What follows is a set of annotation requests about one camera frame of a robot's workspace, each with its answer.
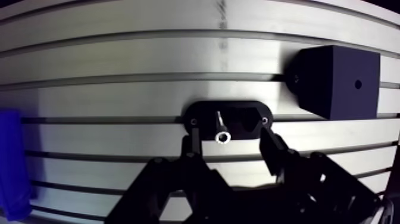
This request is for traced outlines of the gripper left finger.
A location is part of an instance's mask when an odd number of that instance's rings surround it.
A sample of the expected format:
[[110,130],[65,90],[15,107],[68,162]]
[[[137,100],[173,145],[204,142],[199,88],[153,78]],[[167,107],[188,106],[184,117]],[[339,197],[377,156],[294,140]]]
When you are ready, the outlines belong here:
[[185,223],[229,223],[235,220],[236,198],[218,171],[202,157],[200,131],[182,139],[178,159],[149,160],[114,206],[105,223],[159,223],[171,193],[183,191],[192,210]]

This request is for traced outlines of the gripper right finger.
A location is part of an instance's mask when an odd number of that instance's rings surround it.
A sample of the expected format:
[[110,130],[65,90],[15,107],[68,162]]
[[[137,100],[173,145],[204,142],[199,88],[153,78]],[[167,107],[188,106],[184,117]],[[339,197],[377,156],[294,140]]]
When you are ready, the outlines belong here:
[[363,223],[382,205],[376,193],[324,153],[302,156],[266,127],[259,149],[285,193],[287,209],[308,223]]

